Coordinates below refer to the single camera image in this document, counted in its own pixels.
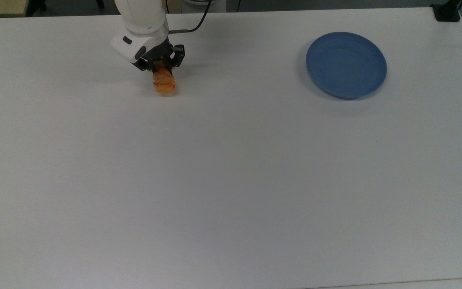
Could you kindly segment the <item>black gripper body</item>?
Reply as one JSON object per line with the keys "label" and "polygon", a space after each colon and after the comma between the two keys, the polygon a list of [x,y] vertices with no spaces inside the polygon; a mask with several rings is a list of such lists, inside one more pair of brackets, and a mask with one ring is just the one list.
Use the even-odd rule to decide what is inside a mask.
{"label": "black gripper body", "polygon": [[175,51],[185,52],[184,45],[173,46],[169,42],[169,39],[167,39],[158,46],[152,48],[150,51],[147,51],[135,63],[133,63],[133,66],[141,70],[141,60],[151,60],[154,61],[156,71],[159,71],[159,66],[162,64],[161,67],[171,72],[172,70],[169,69],[169,60],[174,55]]}

